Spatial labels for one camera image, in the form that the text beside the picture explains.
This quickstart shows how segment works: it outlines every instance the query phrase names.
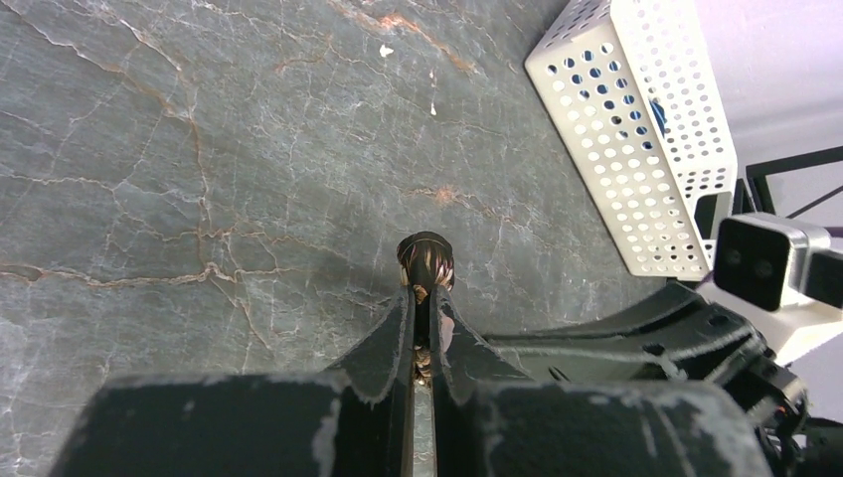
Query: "camera lens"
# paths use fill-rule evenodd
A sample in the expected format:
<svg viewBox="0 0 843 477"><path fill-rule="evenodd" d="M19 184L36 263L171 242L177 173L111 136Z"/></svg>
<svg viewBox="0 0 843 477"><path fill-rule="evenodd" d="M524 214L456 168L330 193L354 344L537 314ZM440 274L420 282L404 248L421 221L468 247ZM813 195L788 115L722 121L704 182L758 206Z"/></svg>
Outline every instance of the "camera lens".
<svg viewBox="0 0 843 477"><path fill-rule="evenodd" d="M759 260L756 263L756 276L758 278L770 278L772 276L772 263L767 260Z"/></svg>
<svg viewBox="0 0 843 477"><path fill-rule="evenodd" d="M726 264L736 266L741 264L741 253L734 248L726 250Z"/></svg>

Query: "marble countertop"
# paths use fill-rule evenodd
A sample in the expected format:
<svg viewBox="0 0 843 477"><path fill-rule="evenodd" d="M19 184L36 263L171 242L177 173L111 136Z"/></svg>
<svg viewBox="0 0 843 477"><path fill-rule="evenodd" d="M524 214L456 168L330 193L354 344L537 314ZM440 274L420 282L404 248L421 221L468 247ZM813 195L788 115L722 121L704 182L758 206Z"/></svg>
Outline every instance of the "marble countertop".
<svg viewBox="0 0 843 477"><path fill-rule="evenodd" d="M112 376L323 368L413 232L480 332L659 288L522 68L565 3L0 0L0 475Z"/></svg>

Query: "white wall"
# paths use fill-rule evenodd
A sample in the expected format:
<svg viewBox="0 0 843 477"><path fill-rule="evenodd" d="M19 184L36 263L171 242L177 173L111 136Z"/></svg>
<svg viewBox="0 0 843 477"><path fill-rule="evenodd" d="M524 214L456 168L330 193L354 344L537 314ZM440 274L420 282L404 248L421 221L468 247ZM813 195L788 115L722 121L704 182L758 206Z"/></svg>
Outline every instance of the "white wall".
<svg viewBox="0 0 843 477"><path fill-rule="evenodd" d="M843 145L843 1L696 6L742 165Z"/></svg>

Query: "hole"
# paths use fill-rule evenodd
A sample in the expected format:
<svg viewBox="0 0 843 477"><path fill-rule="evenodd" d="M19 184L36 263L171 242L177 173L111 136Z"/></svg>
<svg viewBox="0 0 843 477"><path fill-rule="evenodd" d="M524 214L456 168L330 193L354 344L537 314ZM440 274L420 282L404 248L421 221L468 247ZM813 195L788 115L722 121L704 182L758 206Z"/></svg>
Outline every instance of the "hole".
<svg viewBox="0 0 843 477"><path fill-rule="evenodd" d="M571 380L568 379L567 376L565 376L565 373L560 371L560 369L555 367L555 366L551 366L550 368L548 368L548 373L550 373L551 378L553 378L556 381L561 381L561 382L570 382L571 381Z"/></svg>
<svg viewBox="0 0 843 477"><path fill-rule="evenodd" d="M647 354L653 355L653 356L661 356L661 355L664 354L664 351L665 351L664 346L662 346L658 343L648 343L648 344L642 346L641 350L644 353L647 353Z"/></svg>
<svg viewBox="0 0 843 477"><path fill-rule="evenodd" d="M715 315L709 318L709 325L718 327L729 323L729 317L724 315Z"/></svg>

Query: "white perforated metal box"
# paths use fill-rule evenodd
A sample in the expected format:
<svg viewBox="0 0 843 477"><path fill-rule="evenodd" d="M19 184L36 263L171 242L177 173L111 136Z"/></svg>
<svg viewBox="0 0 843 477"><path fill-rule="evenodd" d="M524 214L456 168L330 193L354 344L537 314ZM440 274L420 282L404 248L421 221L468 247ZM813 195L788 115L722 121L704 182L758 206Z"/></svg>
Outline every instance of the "white perforated metal box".
<svg viewBox="0 0 843 477"><path fill-rule="evenodd" d="M693 1L572 0L526 68L630 273L703 278L738 162Z"/></svg>

